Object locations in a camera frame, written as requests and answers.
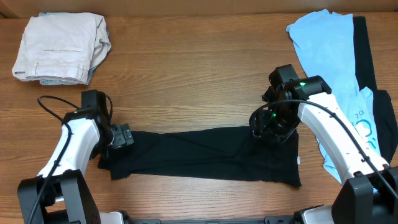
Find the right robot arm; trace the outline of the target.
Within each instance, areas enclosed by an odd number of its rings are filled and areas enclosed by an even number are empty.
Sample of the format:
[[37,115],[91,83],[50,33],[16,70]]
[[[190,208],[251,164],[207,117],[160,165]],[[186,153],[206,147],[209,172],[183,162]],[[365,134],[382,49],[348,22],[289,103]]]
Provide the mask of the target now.
[[282,143],[306,124],[331,157],[342,188],[332,205],[265,221],[293,224],[397,224],[397,168],[368,148],[320,76],[300,79],[291,64],[269,75],[265,105],[249,119],[253,138]]

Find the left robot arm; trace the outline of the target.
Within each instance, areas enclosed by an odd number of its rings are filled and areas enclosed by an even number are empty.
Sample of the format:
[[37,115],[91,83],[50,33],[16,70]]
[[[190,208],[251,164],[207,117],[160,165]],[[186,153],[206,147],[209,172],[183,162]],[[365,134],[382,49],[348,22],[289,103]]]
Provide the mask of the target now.
[[124,211],[100,212],[86,184],[88,162],[107,160],[133,144],[128,124],[111,124],[113,104],[102,91],[81,94],[81,106],[59,120],[60,140],[36,177],[20,182],[17,195],[25,223],[132,222]]

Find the black t-shirt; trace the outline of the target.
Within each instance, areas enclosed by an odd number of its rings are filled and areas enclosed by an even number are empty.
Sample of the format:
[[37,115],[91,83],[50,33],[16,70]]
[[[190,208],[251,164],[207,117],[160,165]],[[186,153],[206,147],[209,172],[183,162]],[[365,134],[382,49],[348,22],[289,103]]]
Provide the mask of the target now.
[[298,133],[283,143],[256,139],[247,126],[165,134],[133,131],[132,136],[133,144],[98,163],[113,180],[151,174],[301,186]]

